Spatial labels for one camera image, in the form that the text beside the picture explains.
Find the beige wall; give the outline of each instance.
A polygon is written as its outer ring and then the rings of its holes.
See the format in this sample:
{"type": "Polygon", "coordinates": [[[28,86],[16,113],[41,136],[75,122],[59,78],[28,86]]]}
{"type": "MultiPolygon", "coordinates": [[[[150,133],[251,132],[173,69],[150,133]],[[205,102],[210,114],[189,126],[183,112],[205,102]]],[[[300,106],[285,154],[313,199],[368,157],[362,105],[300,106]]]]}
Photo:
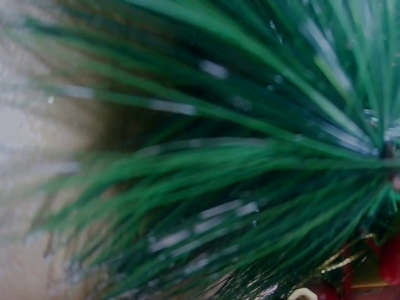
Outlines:
{"type": "MultiPolygon", "coordinates": [[[[22,7],[15,4],[16,2],[18,0],[0,0],[0,11],[9,12],[12,8],[15,9],[14,12],[20,12],[22,7]]],[[[25,5],[23,8],[29,13],[41,14],[37,7],[25,5]]],[[[46,74],[48,71],[48,66],[41,61],[40,57],[36,57],[0,33],[2,83],[15,79],[27,79],[32,72],[46,74]]],[[[23,161],[21,170],[25,162],[31,164],[40,162],[45,158],[43,149],[73,153],[83,149],[103,148],[104,143],[107,144],[120,136],[121,120],[118,117],[118,109],[98,102],[73,101],[24,91],[9,93],[0,89],[0,186],[2,192],[0,238],[14,236],[15,233],[21,234],[43,200],[37,197],[34,199],[6,197],[5,192],[20,190],[27,180],[29,182],[38,180],[37,170],[23,175],[24,172],[15,172],[18,170],[14,167],[7,168],[21,160],[23,161]],[[21,154],[21,151],[28,151],[29,155],[21,154]]],[[[57,170],[48,172],[51,176],[55,176],[57,170]]],[[[30,244],[20,241],[3,242],[2,240],[0,242],[0,299],[64,299],[66,293],[62,292],[62,284],[58,285],[59,294],[52,296],[49,293],[51,281],[63,275],[61,271],[63,256],[56,258],[52,264],[46,264],[43,253],[47,242],[48,238],[44,237],[30,244]]],[[[73,296],[72,299],[80,299],[80,297],[73,296]]]]}

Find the red berry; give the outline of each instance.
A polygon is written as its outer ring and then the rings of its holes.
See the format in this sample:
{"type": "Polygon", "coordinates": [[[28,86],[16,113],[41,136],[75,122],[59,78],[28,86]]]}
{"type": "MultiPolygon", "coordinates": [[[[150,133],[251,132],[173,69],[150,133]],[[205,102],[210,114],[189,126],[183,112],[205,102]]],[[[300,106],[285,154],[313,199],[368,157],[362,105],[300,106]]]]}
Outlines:
{"type": "Polygon", "coordinates": [[[386,283],[392,286],[400,284],[400,234],[383,247],[379,273],[386,283]]]}

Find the christmas decoration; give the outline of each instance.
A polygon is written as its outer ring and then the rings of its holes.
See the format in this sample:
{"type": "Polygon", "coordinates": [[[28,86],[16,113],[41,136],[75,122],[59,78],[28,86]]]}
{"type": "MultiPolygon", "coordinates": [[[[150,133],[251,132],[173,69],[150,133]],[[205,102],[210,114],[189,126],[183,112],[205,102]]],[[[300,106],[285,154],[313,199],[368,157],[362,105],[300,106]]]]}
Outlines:
{"type": "MultiPolygon", "coordinates": [[[[354,296],[355,270],[379,255],[368,239],[381,244],[398,216],[399,1],[59,9],[62,25],[26,16],[8,33],[87,61],[21,88],[157,112],[128,149],[79,155],[79,172],[40,185],[82,193],[40,214],[31,234],[56,234],[57,251],[95,232],[66,263],[68,283],[106,274],[93,299],[354,296]],[[110,84],[58,81],[78,72],[110,84]]],[[[380,270],[397,284],[392,243],[380,270]]]]}
{"type": "Polygon", "coordinates": [[[400,235],[396,235],[383,247],[379,272],[388,284],[400,285],[400,235]]]}
{"type": "Polygon", "coordinates": [[[307,300],[341,300],[336,290],[326,282],[314,283],[312,286],[297,289],[287,300],[297,300],[300,297],[307,300]]]}

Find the green pine needle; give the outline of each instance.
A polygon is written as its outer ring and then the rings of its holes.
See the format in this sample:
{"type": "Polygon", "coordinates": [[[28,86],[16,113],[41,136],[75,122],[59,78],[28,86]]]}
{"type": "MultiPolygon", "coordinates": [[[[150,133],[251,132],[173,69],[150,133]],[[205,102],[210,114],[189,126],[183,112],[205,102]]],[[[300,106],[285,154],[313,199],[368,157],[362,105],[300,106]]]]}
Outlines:
{"type": "MultiPolygon", "coordinates": [[[[52,251],[101,228],[71,258],[71,284],[104,271],[95,299],[200,299],[226,278],[214,297],[272,299],[347,241],[387,231],[398,200],[388,174],[400,166],[383,159],[400,137],[397,0],[61,8],[73,22],[27,16],[22,29],[67,46],[53,57],[65,66],[74,51],[87,57],[24,88],[167,112],[134,153],[82,156],[81,173],[42,187],[82,189],[35,222],[63,237],[52,251]],[[112,86],[57,82],[77,73],[112,86]]],[[[30,45],[20,30],[6,34],[30,45]]]]}

